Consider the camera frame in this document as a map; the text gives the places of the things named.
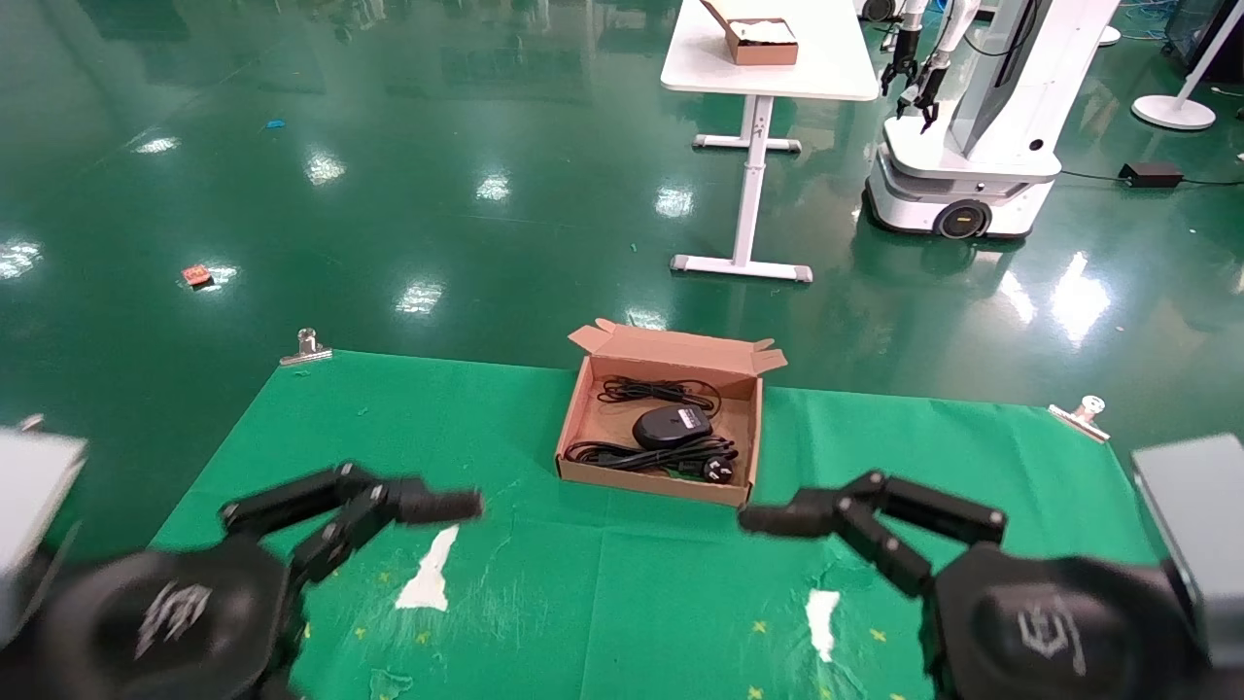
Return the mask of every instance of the open cardboard box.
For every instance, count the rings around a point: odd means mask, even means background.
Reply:
[[[764,4],[749,2],[746,0],[700,0],[713,15],[722,29],[725,30],[725,44],[730,48],[730,57],[739,66],[792,66],[799,58],[799,39],[791,44],[756,44],[745,41],[731,22],[756,24],[775,22],[784,24],[790,30],[785,17],[774,17],[765,14]]]
[[[743,506],[756,482],[760,453],[760,409],[764,380],[760,375],[781,368],[781,349],[770,349],[773,339],[745,342],[704,334],[651,329],[597,318],[570,333],[587,357],[570,400],[566,423],[557,440],[557,474],[566,481],[661,494],[679,499]],[[634,445],[631,428],[647,412],[669,404],[643,399],[626,404],[597,400],[610,377],[642,382],[694,379],[713,385],[722,394],[722,408],[713,419],[713,433],[735,443],[739,458],[729,484],[708,484],[672,477],[664,470],[624,472],[566,460],[566,449],[576,443],[603,441]]]

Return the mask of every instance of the small red object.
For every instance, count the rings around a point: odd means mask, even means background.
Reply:
[[[182,276],[185,277],[187,283],[190,286],[199,286],[200,283],[207,283],[211,281],[211,272],[208,267],[203,265],[194,265],[182,270]]]

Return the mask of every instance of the table top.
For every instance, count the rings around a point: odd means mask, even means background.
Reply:
[[[736,66],[725,34],[700,0],[683,0],[661,85],[687,92],[876,99],[877,72],[851,0],[773,0],[799,41],[792,66]]]
[[[444,610],[396,607],[444,526],[387,527],[309,589],[294,678],[317,700],[933,696],[919,603],[841,540],[755,537],[725,506],[560,481],[573,387],[573,372],[340,348],[277,369],[156,542],[214,545],[223,504],[347,456],[483,490],[484,517],[443,555]],[[1110,446],[1044,409],[765,387],[764,412],[758,504],[882,469],[1004,510],[1014,555],[1156,561]],[[265,542],[287,555],[322,522]],[[935,568],[963,552],[894,528]],[[832,612],[809,606],[833,593]]]

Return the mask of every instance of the power cord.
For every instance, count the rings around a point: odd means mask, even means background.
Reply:
[[[663,469],[680,474],[702,475],[710,481],[719,480],[708,477],[705,465],[728,465],[738,456],[739,451],[734,449],[733,440],[715,435],[693,440],[673,450],[642,450],[597,441],[576,443],[566,449],[566,459],[571,463],[627,472]],[[724,481],[729,481],[729,477],[726,476]]]
[[[702,393],[713,398],[697,397],[693,389],[699,388]],[[708,418],[717,417],[722,410],[722,393],[712,384],[698,379],[679,379],[671,382],[639,382],[627,377],[605,378],[602,392],[596,395],[602,404],[624,404],[641,399],[661,399],[671,404],[687,404],[699,407]]]
[[[1111,180],[1111,182],[1127,182],[1126,177],[1095,175],[1095,174],[1088,174],[1088,173],[1077,173],[1077,172],[1074,172],[1074,170],[1062,170],[1062,174],[1069,174],[1069,175],[1072,175],[1072,177],[1082,177],[1082,178],[1087,178],[1087,179],[1105,179],[1105,180]],[[1235,187],[1238,184],[1244,184],[1244,179],[1237,179],[1237,180],[1230,180],[1230,182],[1215,182],[1215,180],[1208,180],[1208,179],[1188,179],[1188,178],[1184,178],[1183,182],[1187,182],[1188,184],[1205,184],[1205,185],[1210,185],[1210,187]]]
[[[1036,12],[1035,11],[1030,12],[1029,17],[1030,19],[1029,19],[1028,26],[1024,27],[1024,39],[1020,39],[1019,41],[1015,42],[1014,46],[1011,46],[1010,48],[1008,48],[1005,51],[1001,51],[999,53],[990,53],[989,51],[982,50],[979,46],[977,46],[975,44],[972,42],[972,37],[968,36],[967,34],[963,35],[963,40],[968,42],[968,46],[972,46],[973,51],[975,51],[977,53],[980,53],[982,56],[989,56],[990,58],[996,58],[999,56],[1010,56],[1015,51],[1019,51],[1020,48],[1023,48],[1024,45],[1028,44],[1029,37],[1033,36],[1033,27],[1036,26]]]

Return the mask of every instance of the white table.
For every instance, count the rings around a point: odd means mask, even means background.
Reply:
[[[675,270],[726,272],[812,281],[807,265],[758,262],[751,259],[760,210],[765,152],[801,148],[797,140],[769,138],[774,97],[867,101],[877,97],[877,75],[860,31],[852,0],[769,0],[771,16],[786,19],[799,41],[794,66],[736,66],[725,45],[725,31],[700,0],[683,0],[669,41],[661,85],[684,92],[745,94],[739,136],[695,136],[695,145],[746,148],[743,200],[734,234],[734,256],[674,255]]]

